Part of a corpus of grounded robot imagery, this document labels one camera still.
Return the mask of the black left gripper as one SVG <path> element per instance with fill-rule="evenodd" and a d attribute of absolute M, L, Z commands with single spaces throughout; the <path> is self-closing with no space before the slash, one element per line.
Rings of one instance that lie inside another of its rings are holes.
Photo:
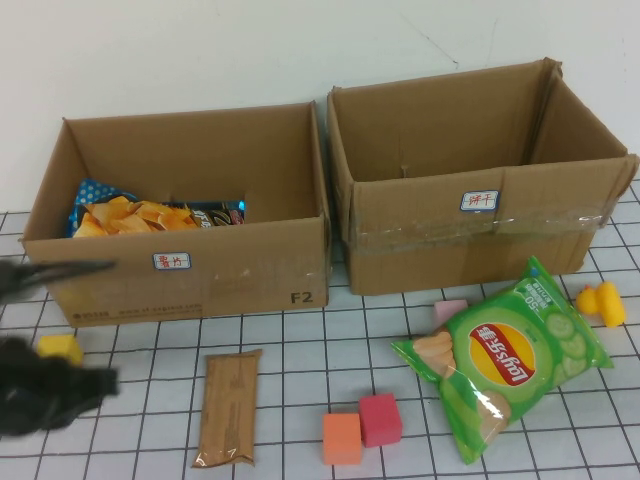
<path fill-rule="evenodd" d="M 109 270 L 114 260 L 69 260 L 19 264 L 1 260 L 1 301 L 25 297 L 49 283 Z M 1 339 L 1 434 L 24 436 L 69 426 L 65 395 L 71 365 L 61 357 L 41 357 L 25 339 Z M 98 408 L 119 394 L 119 373 L 113 368 L 79 368 L 77 396 L 85 408 Z"/>

